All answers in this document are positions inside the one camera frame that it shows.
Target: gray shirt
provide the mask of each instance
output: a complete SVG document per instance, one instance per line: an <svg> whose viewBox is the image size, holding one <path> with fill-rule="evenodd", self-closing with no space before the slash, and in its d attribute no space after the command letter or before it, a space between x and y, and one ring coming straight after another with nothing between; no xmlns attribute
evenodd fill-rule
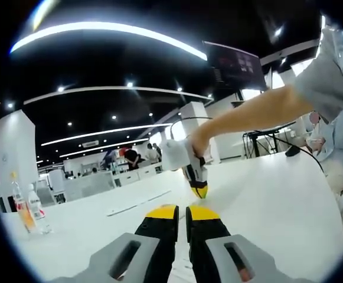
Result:
<svg viewBox="0 0 343 283"><path fill-rule="evenodd" d="M326 26L316 59L297 76L297 93L332 121L343 110L343 31Z"/></svg>

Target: white tabletop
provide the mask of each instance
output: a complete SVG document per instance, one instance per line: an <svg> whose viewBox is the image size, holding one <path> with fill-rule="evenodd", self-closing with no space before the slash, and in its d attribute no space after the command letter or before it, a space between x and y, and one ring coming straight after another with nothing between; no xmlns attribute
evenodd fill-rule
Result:
<svg viewBox="0 0 343 283"><path fill-rule="evenodd" d="M122 233L134 232L147 212L165 203L179 205L181 216L192 202L215 210L232 234L271 254L279 270L293 278L319 281L340 259L341 216L311 157L300 153L287 159L279 153L207 168L206 200L196 200L181 171L164 172L46 208L55 230L51 235L29 238L16 213L4 214L4 220L24 258L45 280L82 271L91 254ZM169 282L194 282L185 235L182 218Z"/></svg>

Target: computer screen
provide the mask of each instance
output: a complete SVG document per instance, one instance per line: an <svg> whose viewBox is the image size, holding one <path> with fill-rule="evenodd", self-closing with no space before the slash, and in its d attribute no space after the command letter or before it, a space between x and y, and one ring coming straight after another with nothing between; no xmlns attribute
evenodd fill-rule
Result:
<svg viewBox="0 0 343 283"><path fill-rule="evenodd" d="M258 56L221 44L204 44L218 85L236 90L267 90Z"/></svg>

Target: water bottle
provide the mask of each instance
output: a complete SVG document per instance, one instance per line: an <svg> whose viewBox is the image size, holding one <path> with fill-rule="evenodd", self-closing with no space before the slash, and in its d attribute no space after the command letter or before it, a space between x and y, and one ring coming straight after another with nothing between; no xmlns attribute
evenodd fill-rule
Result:
<svg viewBox="0 0 343 283"><path fill-rule="evenodd" d="M22 190L17 182L17 174L15 172L11 173L12 179L12 197L14 198L15 207L17 209L18 215L24 224L28 233L33 233L36 230L36 225L34 218L31 215L30 209L25 201Z"/></svg>
<svg viewBox="0 0 343 283"><path fill-rule="evenodd" d="M48 234L51 232L51 226L45 218L45 212L41 206L40 199L35 192L33 184L30 184L28 187L28 203L30 205L30 210L35 219L38 231L41 234Z"/></svg>

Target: gray sleeve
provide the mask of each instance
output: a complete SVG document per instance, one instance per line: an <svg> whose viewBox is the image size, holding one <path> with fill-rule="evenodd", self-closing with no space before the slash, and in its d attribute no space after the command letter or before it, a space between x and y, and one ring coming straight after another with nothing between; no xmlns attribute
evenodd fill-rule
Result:
<svg viewBox="0 0 343 283"><path fill-rule="evenodd" d="M294 88L327 122L343 110L343 73L335 59L332 34L323 32L318 57L297 76Z"/></svg>

